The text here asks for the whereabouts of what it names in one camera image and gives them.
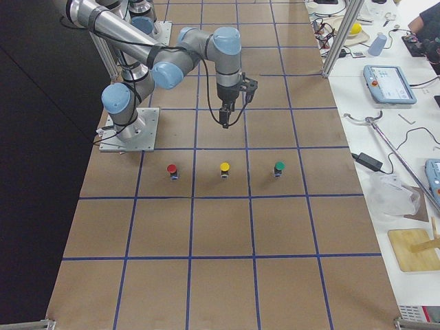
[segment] yellow lemon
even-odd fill
[[[354,23],[353,26],[351,27],[350,35],[355,36],[356,34],[358,34],[361,31],[362,31],[362,26],[360,26],[359,23]]]

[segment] black backdrop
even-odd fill
[[[0,1],[0,324],[45,317],[109,76],[51,1]]]

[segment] red cap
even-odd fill
[[[177,166],[174,164],[169,164],[168,167],[166,168],[166,170],[170,173],[176,173],[177,172]]]

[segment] power adapter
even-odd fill
[[[370,156],[368,156],[365,153],[360,153],[359,155],[356,155],[355,153],[351,154],[351,157],[353,157],[353,159],[361,164],[364,165],[365,167],[371,169],[374,172],[379,172],[380,168],[382,167],[382,163],[379,162],[377,159],[374,159]]]

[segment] green cap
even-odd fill
[[[276,168],[278,171],[282,171],[282,170],[284,170],[284,167],[286,167],[286,165],[285,165],[283,162],[277,162],[277,163],[275,163],[275,168]]]

